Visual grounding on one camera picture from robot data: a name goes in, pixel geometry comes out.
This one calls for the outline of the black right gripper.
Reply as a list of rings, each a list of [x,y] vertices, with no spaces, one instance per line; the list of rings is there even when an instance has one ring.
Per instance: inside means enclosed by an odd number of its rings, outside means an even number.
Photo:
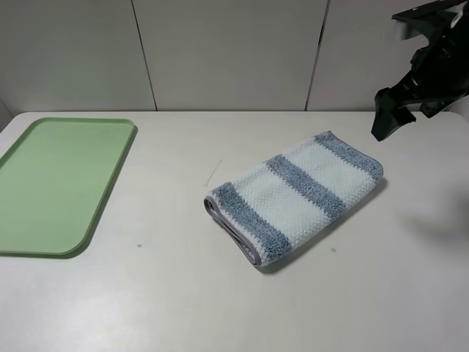
[[[468,2],[432,1],[392,15],[405,40],[423,36],[428,44],[410,60],[409,72],[374,97],[371,133],[382,142],[416,121],[407,108],[418,104],[426,117],[468,95]]]

